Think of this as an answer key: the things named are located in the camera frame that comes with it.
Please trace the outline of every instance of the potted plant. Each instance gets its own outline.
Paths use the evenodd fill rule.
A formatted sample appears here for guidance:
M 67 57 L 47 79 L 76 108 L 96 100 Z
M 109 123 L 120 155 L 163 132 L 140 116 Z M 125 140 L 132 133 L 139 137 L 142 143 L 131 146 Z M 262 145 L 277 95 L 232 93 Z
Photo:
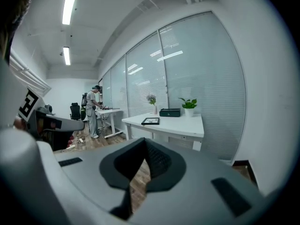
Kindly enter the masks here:
M 185 100 L 183 98 L 179 98 L 182 101 L 184 101 L 184 104 L 182 104 L 182 107 L 184 108 L 184 112 L 187 117 L 191 118 L 194 115 L 194 108 L 197 107 L 197 99 L 193 99 L 192 101 L 190 99 Z
M 149 94 L 147 95 L 147 100 L 150 104 L 154 105 L 154 110 L 153 110 L 153 114 L 157 114 L 158 113 L 158 108 L 155 106 L 155 103 L 156 103 L 156 96 L 155 95 L 152 95 L 152 94 Z

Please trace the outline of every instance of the white table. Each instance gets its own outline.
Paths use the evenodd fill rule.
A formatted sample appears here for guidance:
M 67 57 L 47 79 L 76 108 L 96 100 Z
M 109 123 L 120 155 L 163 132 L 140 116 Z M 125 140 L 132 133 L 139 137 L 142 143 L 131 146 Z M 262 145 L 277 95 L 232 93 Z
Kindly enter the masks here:
M 142 125 L 145 118 L 160 118 L 159 125 Z M 131 128 L 138 128 L 155 134 L 161 134 L 168 137 L 182 139 L 184 141 L 193 141 L 193 149 L 200 151 L 204 129 L 201 116 L 188 118 L 185 115 L 181 117 L 160 117 L 159 114 L 145 113 L 142 115 L 124 118 L 126 139 L 132 138 Z
M 111 126 L 112 126 L 112 134 L 109 134 L 107 136 L 105 136 L 104 138 L 108 138 L 108 137 L 113 137 L 113 136 L 116 136 L 117 134 L 120 134 L 122 133 L 122 131 L 119 131 L 116 133 L 116 130 L 114 128 L 114 122 L 113 122 L 113 113 L 117 113 L 117 112 L 120 112 L 122 110 L 120 109 L 110 109 L 110 110 L 95 110 L 95 112 L 100 115 L 100 117 L 102 117 L 101 115 L 102 114 L 111 114 L 112 115 L 110 116 L 111 117 Z

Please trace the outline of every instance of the person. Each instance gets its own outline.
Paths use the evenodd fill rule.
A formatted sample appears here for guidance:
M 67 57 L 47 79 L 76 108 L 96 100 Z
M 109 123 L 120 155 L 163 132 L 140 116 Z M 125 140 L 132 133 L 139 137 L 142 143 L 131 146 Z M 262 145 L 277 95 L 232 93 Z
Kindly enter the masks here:
M 89 120 L 90 127 L 90 137 L 98 138 L 98 124 L 95 109 L 96 106 L 100 107 L 100 104 L 96 102 L 95 93 L 100 91 L 100 87 L 98 85 L 92 87 L 92 90 L 88 92 L 86 95 L 86 115 Z

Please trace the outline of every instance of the floor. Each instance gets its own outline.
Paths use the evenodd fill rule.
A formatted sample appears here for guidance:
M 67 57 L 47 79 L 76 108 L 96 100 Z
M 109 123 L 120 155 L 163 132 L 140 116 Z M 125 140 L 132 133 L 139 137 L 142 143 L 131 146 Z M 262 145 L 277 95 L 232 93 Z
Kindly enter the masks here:
M 101 134 L 99 135 L 99 138 L 97 139 L 91 138 L 89 136 L 89 126 L 87 123 L 85 123 L 84 130 L 74 132 L 73 136 L 75 139 L 79 139 L 84 136 L 86 142 L 77 143 L 75 148 L 67 150 L 66 152 L 69 152 L 71 150 L 91 150 L 91 149 L 109 146 L 112 144 L 118 144 L 126 141 L 125 134 L 119 134 L 107 139 L 104 138 L 104 136 L 109 135 L 111 133 L 112 133 L 111 128 L 106 127 L 101 129 Z M 245 168 L 244 166 L 236 166 L 233 168 L 236 171 L 240 172 L 244 177 L 251 180 L 247 168 Z M 136 173 L 135 177 L 130 182 L 131 205 L 132 205 L 133 212 L 135 212 L 139 208 L 139 206 L 143 203 L 143 201 L 146 199 L 146 192 L 145 192 L 146 184 L 149 181 L 150 181 L 150 171 L 146 161 L 144 160 L 139 171 Z

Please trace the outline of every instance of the black baseboard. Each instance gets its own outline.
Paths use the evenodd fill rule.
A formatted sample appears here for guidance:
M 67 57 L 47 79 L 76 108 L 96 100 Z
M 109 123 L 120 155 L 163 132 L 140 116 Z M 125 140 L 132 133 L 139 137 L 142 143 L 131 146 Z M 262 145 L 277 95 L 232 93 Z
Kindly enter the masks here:
M 256 178 L 255 178 L 254 172 L 252 170 L 252 167 L 249 163 L 249 160 L 234 161 L 232 166 L 233 167 L 235 167 L 235 166 L 247 166 L 247 170 L 248 170 L 251 181 L 258 187 L 257 182 L 256 182 Z

